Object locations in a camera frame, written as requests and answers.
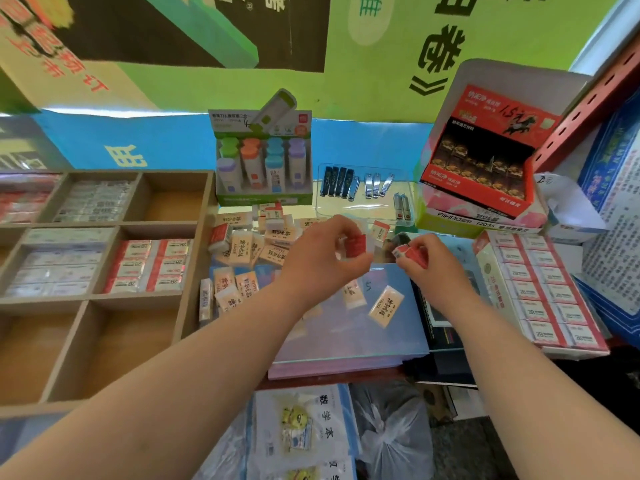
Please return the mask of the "set of pastel capped sharpeners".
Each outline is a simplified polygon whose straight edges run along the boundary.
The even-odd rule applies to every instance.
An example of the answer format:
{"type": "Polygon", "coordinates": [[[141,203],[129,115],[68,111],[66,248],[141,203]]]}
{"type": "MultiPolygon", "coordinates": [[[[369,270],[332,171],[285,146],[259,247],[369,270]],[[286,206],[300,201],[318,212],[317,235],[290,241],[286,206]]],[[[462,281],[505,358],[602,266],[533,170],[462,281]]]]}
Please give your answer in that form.
{"type": "Polygon", "coordinates": [[[222,137],[216,144],[220,195],[302,195],[313,186],[312,152],[302,137],[222,137]]]}

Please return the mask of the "green sharpener display box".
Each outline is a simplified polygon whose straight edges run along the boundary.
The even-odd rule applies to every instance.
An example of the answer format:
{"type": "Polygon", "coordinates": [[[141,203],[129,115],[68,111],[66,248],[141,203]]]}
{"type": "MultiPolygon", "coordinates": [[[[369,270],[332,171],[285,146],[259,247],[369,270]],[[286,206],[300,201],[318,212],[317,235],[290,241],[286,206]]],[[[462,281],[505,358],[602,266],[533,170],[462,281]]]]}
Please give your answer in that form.
{"type": "MultiPolygon", "coordinates": [[[[277,90],[259,109],[210,109],[209,120],[216,143],[220,138],[227,136],[302,137],[310,140],[312,152],[312,113],[300,110],[295,96],[284,88],[277,90]]],[[[308,194],[297,196],[267,194],[234,198],[220,195],[216,184],[218,202],[224,207],[251,206],[269,202],[279,202],[283,205],[310,205],[314,190],[313,166],[312,163],[313,186],[308,194]]]]}

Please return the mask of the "green wall banner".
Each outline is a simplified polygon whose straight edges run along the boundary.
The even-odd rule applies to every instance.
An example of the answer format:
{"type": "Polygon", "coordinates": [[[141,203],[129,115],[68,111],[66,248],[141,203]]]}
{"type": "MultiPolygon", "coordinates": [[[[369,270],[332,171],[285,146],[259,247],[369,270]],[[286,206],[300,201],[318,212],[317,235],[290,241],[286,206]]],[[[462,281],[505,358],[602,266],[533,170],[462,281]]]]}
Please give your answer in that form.
{"type": "Polygon", "coordinates": [[[462,63],[569,70],[619,0],[0,0],[0,112],[431,122],[462,63]]]}

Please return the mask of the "stack of grey white erasers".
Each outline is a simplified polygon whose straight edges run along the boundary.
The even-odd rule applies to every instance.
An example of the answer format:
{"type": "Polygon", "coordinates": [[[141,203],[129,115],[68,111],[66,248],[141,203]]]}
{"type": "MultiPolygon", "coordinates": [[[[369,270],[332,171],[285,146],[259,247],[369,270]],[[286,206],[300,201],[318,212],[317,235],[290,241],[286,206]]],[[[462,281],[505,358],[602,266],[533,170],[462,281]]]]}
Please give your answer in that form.
{"type": "Polygon", "coordinates": [[[130,180],[82,180],[74,183],[52,218],[54,223],[115,222],[123,215],[130,180]]]}
{"type": "Polygon", "coordinates": [[[0,274],[0,298],[57,298],[90,293],[113,227],[30,228],[0,274]]]}

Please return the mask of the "blue wall banner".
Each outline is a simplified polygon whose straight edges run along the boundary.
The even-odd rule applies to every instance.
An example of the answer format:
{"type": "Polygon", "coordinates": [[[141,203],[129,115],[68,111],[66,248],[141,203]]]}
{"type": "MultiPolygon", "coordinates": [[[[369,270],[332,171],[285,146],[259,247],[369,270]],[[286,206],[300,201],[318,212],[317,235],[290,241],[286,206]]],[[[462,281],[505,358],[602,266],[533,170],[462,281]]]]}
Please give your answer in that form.
{"type": "MultiPolygon", "coordinates": [[[[346,163],[412,174],[433,125],[314,119],[311,168],[346,163]]],[[[0,113],[0,168],[205,170],[215,168],[208,115],[0,113]]]]}

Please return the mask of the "white crumpled paper box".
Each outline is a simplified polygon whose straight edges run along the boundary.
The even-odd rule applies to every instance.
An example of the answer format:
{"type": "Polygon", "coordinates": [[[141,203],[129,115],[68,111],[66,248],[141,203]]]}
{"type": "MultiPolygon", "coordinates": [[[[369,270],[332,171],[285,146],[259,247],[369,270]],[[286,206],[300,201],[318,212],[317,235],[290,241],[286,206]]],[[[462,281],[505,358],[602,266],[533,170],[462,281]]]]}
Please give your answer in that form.
{"type": "Polygon", "coordinates": [[[583,245],[608,232],[606,222],[571,178],[549,172],[534,177],[540,200],[548,209],[542,236],[553,243],[583,245]]]}

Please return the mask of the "packet of exercise books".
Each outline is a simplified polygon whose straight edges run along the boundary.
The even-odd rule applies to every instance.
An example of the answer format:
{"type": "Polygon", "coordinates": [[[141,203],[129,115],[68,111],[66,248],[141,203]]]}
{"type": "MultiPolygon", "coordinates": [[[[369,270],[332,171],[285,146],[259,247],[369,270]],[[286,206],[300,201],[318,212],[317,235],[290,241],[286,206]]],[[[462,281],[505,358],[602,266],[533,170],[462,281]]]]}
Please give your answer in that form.
{"type": "Polygon", "coordinates": [[[347,384],[257,391],[247,433],[246,480],[357,480],[347,384]]]}

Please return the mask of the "person's right forearm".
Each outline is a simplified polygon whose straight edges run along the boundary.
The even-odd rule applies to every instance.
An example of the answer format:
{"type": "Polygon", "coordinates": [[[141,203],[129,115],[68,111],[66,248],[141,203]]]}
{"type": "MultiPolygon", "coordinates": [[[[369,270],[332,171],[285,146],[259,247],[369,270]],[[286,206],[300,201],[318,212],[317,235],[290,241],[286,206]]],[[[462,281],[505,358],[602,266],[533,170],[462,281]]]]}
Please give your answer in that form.
{"type": "Polygon", "coordinates": [[[519,480],[640,480],[640,436],[472,290],[427,293],[462,339],[519,480]]]}

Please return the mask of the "pile of beige erasers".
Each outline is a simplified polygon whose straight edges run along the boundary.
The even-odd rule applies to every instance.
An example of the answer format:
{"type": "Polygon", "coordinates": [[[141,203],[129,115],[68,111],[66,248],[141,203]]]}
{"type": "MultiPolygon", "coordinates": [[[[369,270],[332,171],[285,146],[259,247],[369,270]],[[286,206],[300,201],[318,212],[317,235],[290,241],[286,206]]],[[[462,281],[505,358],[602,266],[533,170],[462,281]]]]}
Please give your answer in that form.
{"type": "MultiPolygon", "coordinates": [[[[200,322],[204,324],[212,322],[209,314],[212,314],[213,309],[216,312],[216,317],[220,317],[258,293],[260,285],[257,273],[253,269],[254,264],[263,260],[281,271],[290,248],[304,231],[308,230],[311,225],[325,220],[328,219],[325,217],[299,219],[292,226],[285,225],[282,230],[265,231],[264,234],[251,230],[233,230],[230,249],[227,252],[212,255],[214,260],[221,263],[222,266],[213,268],[210,277],[201,281],[200,322]]],[[[366,222],[352,220],[361,232],[367,235],[369,252],[374,254],[377,250],[385,251],[388,249],[390,245],[388,239],[383,247],[375,246],[371,236],[371,228],[366,222]]],[[[338,259],[346,259],[344,241],[340,243],[336,254],[338,259]]],[[[269,291],[267,298],[260,300],[260,303],[267,305],[266,311],[268,312],[281,311],[285,313],[285,317],[295,318],[297,321],[304,315],[294,309],[287,298],[280,297],[277,285],[274,291],[269,291]]]]}

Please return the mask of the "black notebook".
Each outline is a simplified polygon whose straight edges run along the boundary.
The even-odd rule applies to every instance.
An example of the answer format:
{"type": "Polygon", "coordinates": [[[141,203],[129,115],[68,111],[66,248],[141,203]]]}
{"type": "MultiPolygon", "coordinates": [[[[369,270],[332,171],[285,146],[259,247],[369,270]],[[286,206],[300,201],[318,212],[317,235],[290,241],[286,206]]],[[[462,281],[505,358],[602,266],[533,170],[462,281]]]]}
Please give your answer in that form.
{"type": "Polygon", "coordinates": [[[412,290],[427,339],[429,353],[405,361],[404,371],[416,382],[477,388],[460,336],[444,316],[432,307],[415,283],[412,290]]]}

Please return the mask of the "red black eraser display box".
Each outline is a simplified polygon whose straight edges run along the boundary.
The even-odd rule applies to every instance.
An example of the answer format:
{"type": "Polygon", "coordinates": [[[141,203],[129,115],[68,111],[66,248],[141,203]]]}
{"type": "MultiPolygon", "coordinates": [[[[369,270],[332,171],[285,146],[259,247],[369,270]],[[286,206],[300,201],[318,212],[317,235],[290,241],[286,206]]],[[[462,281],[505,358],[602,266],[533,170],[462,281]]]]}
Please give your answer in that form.
{"type": "Polygon", "coordinates": [[[560,117],[468,84],[420,183],[509,218],[534,202],[532,156],[560,117]]]}

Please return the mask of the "wooden compartment organizer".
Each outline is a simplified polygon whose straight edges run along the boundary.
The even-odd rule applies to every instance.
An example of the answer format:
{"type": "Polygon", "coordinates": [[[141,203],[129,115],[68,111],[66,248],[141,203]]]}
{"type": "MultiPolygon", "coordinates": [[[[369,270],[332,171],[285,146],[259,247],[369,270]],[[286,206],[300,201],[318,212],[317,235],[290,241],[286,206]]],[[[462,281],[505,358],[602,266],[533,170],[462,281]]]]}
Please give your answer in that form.
{"type": "Polygon", "coordinates": [[[198,328],[200,281],[217,204],[213,171],[16,171],[59,173],[36,222],[0,225],[0,274],[30,228],[113,227],[115,234],[89,294],[0,298],[0,420],[66,413],[198,328]],[[54,223],[71,186],[82,180],[130,180],[115,222],[54,223]],[[104,294],[122,241],[193,239],[182,291],[104,294]]]}

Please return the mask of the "stack of pink plastic folders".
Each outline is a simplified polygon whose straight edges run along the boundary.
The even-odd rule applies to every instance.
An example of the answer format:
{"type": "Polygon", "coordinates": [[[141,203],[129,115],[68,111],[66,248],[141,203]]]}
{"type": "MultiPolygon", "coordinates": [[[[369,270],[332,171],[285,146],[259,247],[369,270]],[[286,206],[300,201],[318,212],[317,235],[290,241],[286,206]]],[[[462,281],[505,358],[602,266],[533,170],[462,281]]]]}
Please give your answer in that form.
{"type": "Polygon", "coordinates": [[[356,289],[334,294],[295,325],[268,379],[396,367],[429,352],[411,280],[396,264],[375,264],[357,280],[356,289]],[[404,299],[383,326],[369,313],[387,286],[404,299]]]}

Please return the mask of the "red metal shelf post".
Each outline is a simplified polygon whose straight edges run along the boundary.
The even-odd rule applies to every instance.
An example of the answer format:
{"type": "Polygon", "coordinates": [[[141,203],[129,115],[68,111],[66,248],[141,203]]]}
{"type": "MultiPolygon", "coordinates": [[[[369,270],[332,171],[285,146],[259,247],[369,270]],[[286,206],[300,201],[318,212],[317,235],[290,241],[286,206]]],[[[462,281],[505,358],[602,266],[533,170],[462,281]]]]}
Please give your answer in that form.
{"type": "Polygon", "coordinates": [[[640,87],[640,31],[628,42],[533,156],[535,172],[553,171],[640,87]]]}

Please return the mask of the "person's left hand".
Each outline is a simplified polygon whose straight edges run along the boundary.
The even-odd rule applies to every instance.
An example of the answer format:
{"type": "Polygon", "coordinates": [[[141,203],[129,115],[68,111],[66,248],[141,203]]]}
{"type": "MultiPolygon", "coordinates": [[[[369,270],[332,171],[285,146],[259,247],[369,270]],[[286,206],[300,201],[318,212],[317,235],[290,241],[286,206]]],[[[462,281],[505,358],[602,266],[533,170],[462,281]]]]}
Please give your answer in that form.
{"type": "Polygon", "coordinates": [[[290,248],[275,281],[280,297],[303,314],[341,290],[346,284],[339,283],[336,252],[342,241],[361,233],[343,215],[311,225],[290,248]]]}

